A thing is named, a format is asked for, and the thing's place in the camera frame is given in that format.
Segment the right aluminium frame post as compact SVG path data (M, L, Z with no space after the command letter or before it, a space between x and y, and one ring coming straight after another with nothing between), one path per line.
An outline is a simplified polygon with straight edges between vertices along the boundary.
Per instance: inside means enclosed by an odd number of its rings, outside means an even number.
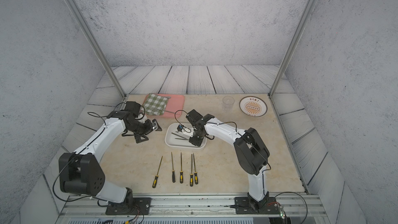
M288 65L290 63L290 61L291 61L291 59L293 57L293 53L294 53L294 51L295 51L295 49L296 49L296 47L297 47L297 45L299 43L299 40L300 40L300 38L301 38L301 36L303 34L303 31L305 29L306 23L309 20L309 18L311 16L311 13L312 13L312 11L313 11L313 9L315 7L316 1L317 0L308 0L306 5L305 5L305 7L304 7L304 10L303 10L302 15L300 17L300 20L299 20L298 25L296 27L296 30L295 30L295 32L293 34L293 37L292 37L291 42L290 42L290 44L288 46L288 49L287 49L287 51L285 53L285 56L282 59L282 62L280 64L280 67L279 67L278 73L276 75L276 78L275 78L275 80L274 80L274 82L272 84L270 93L268 94L269 98L272 98L273 95L277 91L277 88L278 88L278 86L280 84L280 81L282 80L283 74L285 73L285 71L286 71L286 69L287 69L287 67L288 67Z

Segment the clear plastic cup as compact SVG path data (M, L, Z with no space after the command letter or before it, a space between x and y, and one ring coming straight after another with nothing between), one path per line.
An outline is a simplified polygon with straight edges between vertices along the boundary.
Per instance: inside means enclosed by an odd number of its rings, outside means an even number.
M225 96L222 99L222 109L225 112L230 112L233 108L234 103L235 103L235 99L232 96Z

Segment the orange patterned plate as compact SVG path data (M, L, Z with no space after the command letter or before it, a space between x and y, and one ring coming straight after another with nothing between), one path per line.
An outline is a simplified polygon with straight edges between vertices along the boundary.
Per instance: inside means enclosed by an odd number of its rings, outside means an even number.
M267 113L267 104L259 97L247 96L239 102L240 110L250 117L261 117Z

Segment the aluminium mounting rail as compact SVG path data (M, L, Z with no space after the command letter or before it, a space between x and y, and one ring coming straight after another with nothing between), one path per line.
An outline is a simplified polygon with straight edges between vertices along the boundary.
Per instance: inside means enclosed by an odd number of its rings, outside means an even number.
M147 194L129 214L106 214L105 204L72 197L61 210L58 224L156 224L156 223L281 223L328 224L330 221L317 195L276 193L268 210L256 214L243 194Z

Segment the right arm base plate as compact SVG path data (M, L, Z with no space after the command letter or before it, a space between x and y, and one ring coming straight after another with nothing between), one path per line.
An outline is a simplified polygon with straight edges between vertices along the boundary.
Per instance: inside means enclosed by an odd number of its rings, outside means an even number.
M235 209L236 214L268 214L268 215L279 215L280 207L275 197L270 197L266 194L261 201L256 201L250 195L246 197L235 197L234 204L230 205L230 208Z

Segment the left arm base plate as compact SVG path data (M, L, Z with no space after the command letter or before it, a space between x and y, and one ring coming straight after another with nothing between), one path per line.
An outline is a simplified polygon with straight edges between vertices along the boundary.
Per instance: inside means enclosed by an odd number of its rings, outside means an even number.
M106 215L148 215L151 205L151 198L149 197L133 197L128 192L125 200L122 203L110 202L105 211Z

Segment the left aluminium frame post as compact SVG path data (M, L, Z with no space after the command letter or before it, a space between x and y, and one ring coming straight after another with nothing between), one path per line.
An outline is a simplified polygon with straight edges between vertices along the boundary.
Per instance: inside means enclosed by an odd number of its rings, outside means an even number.
M88 43L90 44L91 48L93 49L94 53L96 54L98 60L100 61L101 65L103 66L106 74L109 76L111 82L114 84L116 87L118 93L121 95L122 98L126 97L126 93L123 90L122 86L119 83L119 80L117 79L115 73L113 72L109 62L107 61L103 51L101 50L96 38L94 37L92 31L90 30L89 25L87 24L87 21L85 20L81 10L79 9L77 3L75 0L64 0L67 7L71 11L72 15L78 22L78 25L80 26L84 36L86 37Z

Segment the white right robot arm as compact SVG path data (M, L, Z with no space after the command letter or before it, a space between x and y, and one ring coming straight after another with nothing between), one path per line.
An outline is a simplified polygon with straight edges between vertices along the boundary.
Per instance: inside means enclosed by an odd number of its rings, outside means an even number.
M186 119L193 127L193 135L189 139L191 144L200 146L203 138L210 135L234 147L239 165L248 174L249 206L255 212L265 207L269 198L265 171L270 152L257 130L239 129L233 121L222 122L213 115L202 116L195 110L187 113Z

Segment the white storage box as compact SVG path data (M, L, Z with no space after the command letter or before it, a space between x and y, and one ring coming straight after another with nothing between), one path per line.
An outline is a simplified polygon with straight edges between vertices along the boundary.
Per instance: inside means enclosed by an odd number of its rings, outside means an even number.
M189 151L200 151L203 150L207 144L207 138L203 139L201 146L195 146L189 142L189 138L193 136L193 131L186 132L182 130L181 132L177 131L179 124L172 123L166 132L165 136L165 144L170 148L180 149L180 150L189 150Z

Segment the green checkered cloth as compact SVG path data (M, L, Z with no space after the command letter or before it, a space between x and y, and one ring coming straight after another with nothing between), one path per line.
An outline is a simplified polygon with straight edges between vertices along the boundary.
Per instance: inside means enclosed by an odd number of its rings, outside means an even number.
M152 93L147 95L143 107L147 115L160 116L164 114L168 101L169 98Z

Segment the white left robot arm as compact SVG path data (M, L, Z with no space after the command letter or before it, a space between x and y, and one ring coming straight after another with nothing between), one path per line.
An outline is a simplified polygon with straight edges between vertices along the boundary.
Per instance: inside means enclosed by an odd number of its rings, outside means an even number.
M60 190L111 203L125 203L128 188L107 181L100 166L103 155L120 135L132 132L136 142L141 143L149 140L149 133L162 128L155 119L147 119L140 111L113 111L103 122L102 127L82 146L59 158Z

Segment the aluminium frame post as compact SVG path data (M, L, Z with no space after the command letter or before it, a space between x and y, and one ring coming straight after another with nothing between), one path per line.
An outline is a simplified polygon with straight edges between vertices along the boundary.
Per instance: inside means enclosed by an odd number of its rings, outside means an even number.
M303 31L305 29L306 23L309 20L309 18L311 16L311 13L312 13L312 11L313 11L313 9L315 7L316 1L317 0L308 0L306 5L305 5L305 7L304 7L304 10L303 10L302 15L300 17L300 20L299 20L298 25L296 27L296 30L295 30L295 32L293 34L293 37L292 37L291 42L290 42L290 44L288 46L288 49L287 49L287 51L285 53L285 56L282 59L282 62L280 64L280 67L279 67L278 73L276 75L276 78L275 78L275 80L274 80L274 82L272 84L270 93L268 94L269 98L272 98L273 95L277 91L277 88L278 88L278 86L280 84L280 81L282 80L283 74L285 73L285 71L286 71L286 69L287 69L287 67L288 67L288 65L290 63L290 61L291 61L291 59L293 57L293 53L294 53L294 51L295 51L295 49L296 49L296 47L297 47L297 45L299 43L299 40L300 40L300 38L301 38L301 36L303 34Z
M106 74L109 76L111 82L114 84L116 87L118 93L121 95L122 98L126 97L126 93L123 90L122 86L119 83L119 80L117 79L115 73L113 72L109 62L107 61L103 51L101 50L96 38L94 37L92 31L90 30L89 25L87 24L87 21L85 20L81 10L79 9L77 3L75 0L64 0L67 7L71 11L72 15L78 22L78 25L80 26L84 36L86 37L88 43L90 44L91 48L93 49L94 53L96 54L98 60L100 61L101 65L103 66Z

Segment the pink tray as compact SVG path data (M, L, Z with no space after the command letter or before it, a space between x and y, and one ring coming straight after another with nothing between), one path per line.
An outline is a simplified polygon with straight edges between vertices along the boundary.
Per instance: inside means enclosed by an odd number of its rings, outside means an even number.
M184 95L178 95L178 94L158 94L160 96L164 96L169 98L169 101L167 103L167 107L165 110L175 112L177 110L182 110L185 102L185 96ZM174 118L175 114L171 113L164 113L163 115L160 115L160 117L165 117L165 118Z

